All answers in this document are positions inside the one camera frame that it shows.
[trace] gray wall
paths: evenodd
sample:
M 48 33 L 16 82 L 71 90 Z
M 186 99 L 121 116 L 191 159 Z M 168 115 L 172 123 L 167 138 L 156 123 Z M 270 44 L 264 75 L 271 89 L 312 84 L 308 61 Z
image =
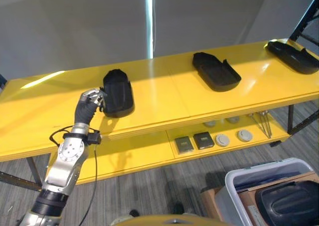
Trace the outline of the gray wall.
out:
M 289 37 L 311 1 L 156 0 L 155 56 Z
M 145 0 L 0 0 L 0 19 L 8 79 L 147 57 Z
M 288 37 L 310 2 L 155 0 L 154 56 Z M 0 0 L 0 19 L 7 79 L 147 57 L 145 0 Z

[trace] wire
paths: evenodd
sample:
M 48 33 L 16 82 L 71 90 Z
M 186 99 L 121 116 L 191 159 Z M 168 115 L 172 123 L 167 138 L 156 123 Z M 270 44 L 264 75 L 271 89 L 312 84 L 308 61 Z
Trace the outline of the wire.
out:
M 97 160 L 97 157 L 96 157 L 96 145 L 94 146 L 94 158 L 95 158 L 95 182 L 94 182 L 94 189 L 93 189 L 93 193 L 92 193 L 92 197 L 91 197 L 91 200 L 90 200 L 90 203 L 89 203 L 89 206 L 88 206 L 88 209 L 81 221 L 81 223 L 79 224 L 79 226 L 82 225 L 82 223 L 84 222 L 86 216 L 88 215 L 89 213 L 89 210 L 91 208 L 91 205 L 92 205 L 92 202 L 94 200 L 94 196 L 95 196 L 95 191 L 96 191 L 96 184 L 97 184 L 97 180 L 98 180 L 98 160 Z
M 49 140 L 52 141 L 54 144 L 56 144 L 57 147 L 59 147 L 60 144 L 55 141 L 55 139 L 53 138 L 53 136 L 54 136 L 55 134 L 61 132 L 61 131 L 65 131 L 65 132 L 70 133 L 70 132 L 69 132 L 68 130 L 66 130 L 66 129 L 67 129 L 67 128 L 71 128 L 72 126 L 73 126 L 73 125 L 70 125 L 70 126 L 67 126 L 67 127 L 62 128 L 62 129 L 59 129 L 59 130 L 57 130 L 57 131 L 54 131 L 54 132 L 50 135 Z

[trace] plastic bin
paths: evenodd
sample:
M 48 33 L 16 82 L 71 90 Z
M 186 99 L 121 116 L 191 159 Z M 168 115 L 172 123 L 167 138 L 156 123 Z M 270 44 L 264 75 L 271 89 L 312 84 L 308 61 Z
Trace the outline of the plastic bin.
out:
M 262 182 L 276 175 L 304 174 L 313 171 L 305 161 L 289 158 L 245 169 L 233 170 L 225 177 L 225 186 L 216 194 L 215 200 L 220 213 L 227 223 L 236 226 L 253 226 L 235 189 L 245 182 Z

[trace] cardboard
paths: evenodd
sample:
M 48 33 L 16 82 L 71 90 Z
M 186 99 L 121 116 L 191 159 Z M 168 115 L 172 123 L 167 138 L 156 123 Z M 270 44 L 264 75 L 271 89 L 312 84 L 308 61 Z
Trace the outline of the cardboard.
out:
M 222 222 L 225 222 L 215 201 L 215 195 L 220 191 L 222 188 L 215 188 L 215 189 L 210 189 L 207 191 L 204 191 L 201 193 L 201 199 L 204 203 L 204 206 L 206 208 L 207 214 L 209 218 L 212 219 L 218 219 Z

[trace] yellow shelf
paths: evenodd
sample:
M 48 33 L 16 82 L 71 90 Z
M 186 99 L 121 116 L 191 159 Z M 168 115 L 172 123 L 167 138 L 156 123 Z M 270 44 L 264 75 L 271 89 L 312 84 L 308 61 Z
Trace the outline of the yellow shelf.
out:
M 226 120 L 218 120 L 212 128 L 197 124 L 111 142 L 103 140 L 102 144 L 97 146 L 98 180 L 244 149 L 277 140 L 286 140 L 289 135 L 271 116 L 269 116 L 269 119 L 273 133 L 271 139 L 266 137 L 251 118 L 241 116 L 240 121 L 236 124 L 231 124 Z M 236 133 L 241 129 L 247 129 L 253 134 L 252 141 L 244 143 L 237 139 Z M 212 148 L 198 150 L 192 136 L 205 131 L 210 133 L 214 141 L 216 134 L 227 135 L 230 139 L 229 146 L 220 147 L 215 144 Z M 183 136 L 190 137 L 194 147 L 193 152 L 178 154 L 174 139 Z M 94 146 L 90 146 L 89 150 L 89 157 L 83 164 L 77 184 L 92 182 L 95 179 Z M 52 166 L 55 159 L 56 151 L 51 154 L 49 167 Z
M 132 82 L 135 110 L 120 119 L 97 112 L 91 127 L 101 131 L 104 141 L 318 98 L 319 72 L 293 71 L 267 52 L 265 43 L 205 50 L 227 58 L 241 75 L 239 85 L 227 92 L 206 86 L 191 64 L 194 52 L 65 71 L 26 89 L 22 87 L 45 75 L 11 80 L 0 94 L 0 161 L 52 152 L 49 136 L 73 124 L 80 94 L 101 86 L 105 74 L 115 68 Z

